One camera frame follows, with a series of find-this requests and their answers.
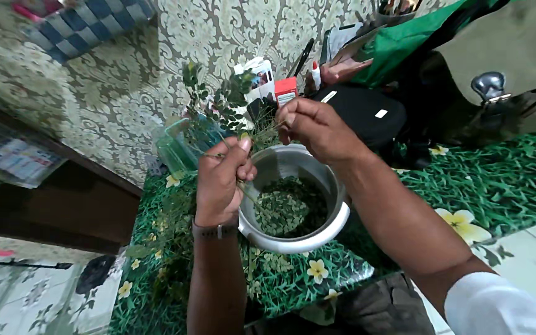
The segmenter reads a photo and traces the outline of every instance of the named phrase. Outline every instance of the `stainless steel pot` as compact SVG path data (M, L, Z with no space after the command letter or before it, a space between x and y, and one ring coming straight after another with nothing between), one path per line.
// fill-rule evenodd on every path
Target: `stainless steel pot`
M244 197L239 207L239 231L259 248L278 253L302 253L314 250L334 239L346 223L350 213L345 187L338 181L328 165L322 164L301 144L275 145L251 157L258 175L247 183L247 191L257 197L268 183L297 176L316 183L322 190L328 217L316 231L295 239L281 239L264 234L256 221L254 203Z

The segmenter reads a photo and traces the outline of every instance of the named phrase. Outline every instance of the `man's left hand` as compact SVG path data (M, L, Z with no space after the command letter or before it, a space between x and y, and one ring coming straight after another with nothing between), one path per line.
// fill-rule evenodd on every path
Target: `man's left hand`
M250 149L249 137L238 141L233 136L206 152L222 158L200 157L196 225L217 226L226 224L237 216L237 209L243 199L243 192L237 187L238 179L251 181L258 173L248 158Z

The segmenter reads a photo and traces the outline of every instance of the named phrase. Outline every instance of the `forearm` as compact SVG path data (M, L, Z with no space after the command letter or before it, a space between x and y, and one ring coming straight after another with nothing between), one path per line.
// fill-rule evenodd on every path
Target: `forearm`
M452 227L367 148L334 169L376 244L405 271L431 274L471 257Z
M237 236L196 239L188 334L241 333L246 298Z

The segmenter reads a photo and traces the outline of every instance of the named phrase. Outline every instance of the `pants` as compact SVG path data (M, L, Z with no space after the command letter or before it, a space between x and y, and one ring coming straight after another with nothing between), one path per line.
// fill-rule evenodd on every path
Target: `pants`
M335 322L331 325L322 327L288 313L262 320L247 329L246 334L435 334L423 301L404 274L390 275L337 299Z

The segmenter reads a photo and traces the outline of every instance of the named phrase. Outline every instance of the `small bottle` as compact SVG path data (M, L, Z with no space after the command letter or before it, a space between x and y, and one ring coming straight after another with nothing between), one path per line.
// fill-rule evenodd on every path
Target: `small bottle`
M311 77L313 82L316 84L316 90L319 91L320 84L322 83L322 78L320 76L320 68L317 66L317 62L313 61L313 70L311 70Z

